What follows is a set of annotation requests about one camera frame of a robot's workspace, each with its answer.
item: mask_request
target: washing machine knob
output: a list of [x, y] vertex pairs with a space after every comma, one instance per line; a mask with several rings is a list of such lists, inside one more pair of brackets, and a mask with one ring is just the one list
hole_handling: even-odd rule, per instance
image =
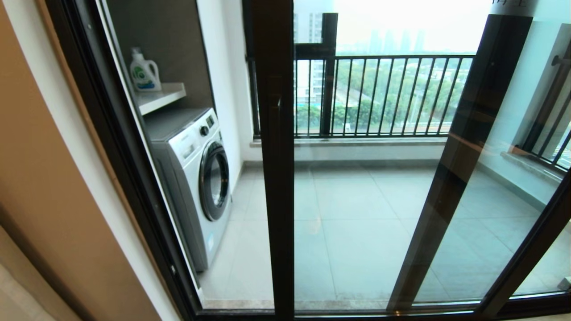
[[200, 134], [201, 134], [201, 136], [206, 136], [206, 135], [208, 135], [208, 127], [202, 126], [202, 127], [200, 128]]

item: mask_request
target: railing post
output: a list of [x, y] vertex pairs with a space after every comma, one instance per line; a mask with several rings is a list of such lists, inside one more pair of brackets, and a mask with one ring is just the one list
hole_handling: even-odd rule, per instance
[[325, 74], [323, 75], [323, 97], [321, 98], [320, 136], [331, 134], [331, 107], [333, 102], [333, 80], [335, 78], [335, 48], [337, 44], [337, 14], [324, 13], [321, 22], [322, 45], [326, 49]]

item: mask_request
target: gray tiled floor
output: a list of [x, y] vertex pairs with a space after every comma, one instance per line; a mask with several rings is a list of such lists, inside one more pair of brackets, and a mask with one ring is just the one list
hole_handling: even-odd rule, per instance
[[[296, 168], [298, 308], [384, 307], [434, 171], [358, 164]], [[261, 168], [243, 170], [233, 200], [213, 267], [199, 276], [204, 297], [210, 303], [231, 302], [213, 307], [271, 307]], [[482, 298], [538, 215], [504, 186], [475, 172], [416, 300]], [[562, 277], [571, 275], [570, 247], [571, 237], [564, 231], [517, 292], [555, 290]]]

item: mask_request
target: washing machine door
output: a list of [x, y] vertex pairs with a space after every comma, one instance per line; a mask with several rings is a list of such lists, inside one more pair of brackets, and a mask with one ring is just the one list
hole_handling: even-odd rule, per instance
[[222, 144], [210, 142], [200, 162], [200, 203], [206, 217], [215, 221], [224, 213], [230, 198], [228, 160]]

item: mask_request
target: balcony railing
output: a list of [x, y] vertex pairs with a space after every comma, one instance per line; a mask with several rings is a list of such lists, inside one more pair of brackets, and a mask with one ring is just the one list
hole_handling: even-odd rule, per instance
[[[297, 59], [293, 63], [294, 138], [445, 136], [473, 57]], [[254, 61], [248, 62], [253, 70]], [[255, 135], [259, 135], [258, 104], [252, 107]]]

